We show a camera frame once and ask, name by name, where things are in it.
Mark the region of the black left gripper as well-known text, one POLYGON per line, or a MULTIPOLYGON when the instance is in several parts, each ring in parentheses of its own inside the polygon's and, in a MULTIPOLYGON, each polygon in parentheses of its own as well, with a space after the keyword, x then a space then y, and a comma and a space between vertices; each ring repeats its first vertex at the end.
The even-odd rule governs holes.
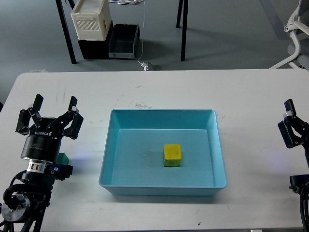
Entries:
POLYGON ((15 131, 27 136, 21 158, 57 162, 62 137, 77 139, 84 120, 77 109, 77 101, 71 96, 67 112, 56 119, 42 118, 39 114, 43 102, 40 94, 28 109, 20 110, 15 131))

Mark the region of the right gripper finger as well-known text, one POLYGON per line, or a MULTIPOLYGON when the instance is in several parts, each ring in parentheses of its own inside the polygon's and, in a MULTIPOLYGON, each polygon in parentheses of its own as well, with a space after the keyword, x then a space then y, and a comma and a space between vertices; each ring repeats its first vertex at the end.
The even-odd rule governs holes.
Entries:
POLYGON ((279 130, 287 148, 298 145, 309 147, 309 124, 296 115, 295 106, 292 99, 284 103, 286 113, 283 121, 278 123, 279 130))

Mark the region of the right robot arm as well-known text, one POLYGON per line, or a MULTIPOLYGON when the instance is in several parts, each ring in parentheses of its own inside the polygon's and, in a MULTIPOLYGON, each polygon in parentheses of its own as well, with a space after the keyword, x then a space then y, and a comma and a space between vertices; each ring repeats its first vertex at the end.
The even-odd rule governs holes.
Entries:
MULTIPOLYGON (((283 121, 278 123, 278 128, 287 148, 303 146, 306 161, 309 160, 309 124, 296 115, 293 100, 288 99, 285 103, 283 121)), ((300 195, 299 207, 303 225, 303 231, 309 230, 309 175, 290 176, 290 186, 294 193, 300 195)))

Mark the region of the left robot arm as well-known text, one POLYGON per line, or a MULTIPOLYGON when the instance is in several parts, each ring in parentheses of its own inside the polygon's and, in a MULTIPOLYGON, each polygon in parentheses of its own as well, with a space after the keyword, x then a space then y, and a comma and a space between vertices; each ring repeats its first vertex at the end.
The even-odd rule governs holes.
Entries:
POLYGON ((76 107, 77 99, 72 96, 67 112, 59 117, 42 117, 42 102, 43 96, 38 94, 33 105, 19 113, 15 131, 27 137, 21 158, 28 160, 28 167, 13 177, 3 194, 3 232, 13 232, 16 223, 23 224, 23 232, 40 231, 55 181, 72 175, 73 167, 60 147, 63 137, 78 137, 84 119, 76 107))

